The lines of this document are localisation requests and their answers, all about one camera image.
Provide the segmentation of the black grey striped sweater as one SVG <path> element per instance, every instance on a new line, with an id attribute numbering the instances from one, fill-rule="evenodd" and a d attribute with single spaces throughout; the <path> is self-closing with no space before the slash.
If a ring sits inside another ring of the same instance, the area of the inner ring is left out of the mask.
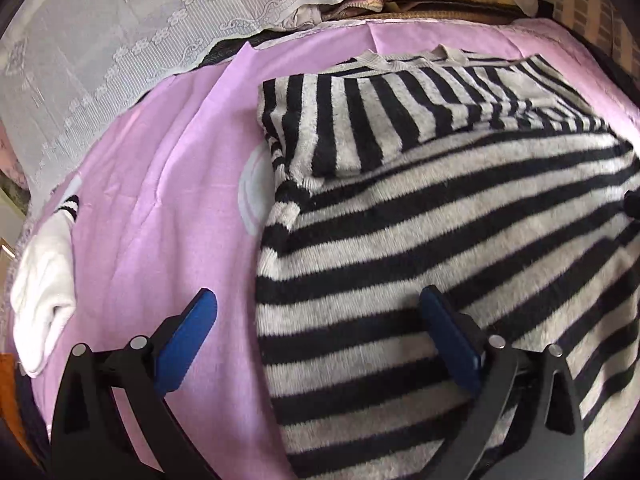
<path id="1" fill-rule="evenodd" d="M 523 350 L 563 350 L 585 471 L 639 403 L 632 144 L 544 58 L 373 52 L 262 83 L 276 192 L 256 332 L 301 479 L 409 479 L 462 423 L 418 308 L 436 286 Z"/>

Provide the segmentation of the orange cloth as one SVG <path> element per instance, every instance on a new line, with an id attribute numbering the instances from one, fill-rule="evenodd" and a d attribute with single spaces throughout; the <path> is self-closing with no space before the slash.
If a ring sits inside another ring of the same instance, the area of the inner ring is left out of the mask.
<path id="1" fill-rule="evenodd" d="M 2 353 L 0 356 L 0 414 L 11 434 L 17 440 L 23 451 L 37 463 L 35 455 L 29 448 L 26 432 L 23 426 L 20 409 L 17 404 L 15 382 L 15 359 L 12 354 Z"/>

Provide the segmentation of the white folded garment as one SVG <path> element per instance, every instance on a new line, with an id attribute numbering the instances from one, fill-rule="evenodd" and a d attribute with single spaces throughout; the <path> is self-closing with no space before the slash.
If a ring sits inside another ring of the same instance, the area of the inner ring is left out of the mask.
<path id="1" fill-rule="evenodd" d="M 72 231 L 79 209 L 66 197 L 30 239 L 14 278 L 13 341 L 27 376 L 38 376 L 77 307 Z"/>

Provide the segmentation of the pink purple bed sheet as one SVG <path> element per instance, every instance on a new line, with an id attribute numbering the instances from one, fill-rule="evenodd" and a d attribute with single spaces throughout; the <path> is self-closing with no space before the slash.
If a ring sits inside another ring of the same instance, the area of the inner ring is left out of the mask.
<path id="1" fill-rule="evenodd" d="M 161 82 L 117 118 L 56 190 L 32 233 L 66 197 L 77 307 L 32 378 L 51 444 L 58 388 L 75 344 L 100 352 L 150 336 L 202 288 L 217 317 L 180 388 L 165 400 L 216 471 L 214 479 L 300 479 L 274 416 L 256 332 L 256 272 L 276 175 L 257 116 L 263 82 L 316 74 L 366 52 L 440 47 L 503 60 L 544 58 L 639 156 L 638 107 L 588 51 L 555 24 L 371 23 L 305 32 L 271 47 L 247 44 L 228 62 Z M 140 460 L 155 467 L 126 393 L 114 392 Z"/>

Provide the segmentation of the white lace cover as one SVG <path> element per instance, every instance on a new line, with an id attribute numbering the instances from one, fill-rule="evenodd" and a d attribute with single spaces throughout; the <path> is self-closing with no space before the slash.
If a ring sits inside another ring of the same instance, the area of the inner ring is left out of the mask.
<path id="1" fill-rule="evenodd" d="M 344 0 L 26 0 L 1 38 L 1 118 L 42 204 L 116 116 L 219 41 Z M 514 0 L 534 14 L 537 0 Z"/>

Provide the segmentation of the checkered beige curtain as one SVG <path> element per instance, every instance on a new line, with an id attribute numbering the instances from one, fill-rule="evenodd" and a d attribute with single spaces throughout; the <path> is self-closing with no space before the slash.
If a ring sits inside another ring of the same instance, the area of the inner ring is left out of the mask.
<path id="1" fill-rule="evenodd" d="M 554 0 L 553 18 L 639 79 L 639 40 L 612 0 Z"/>

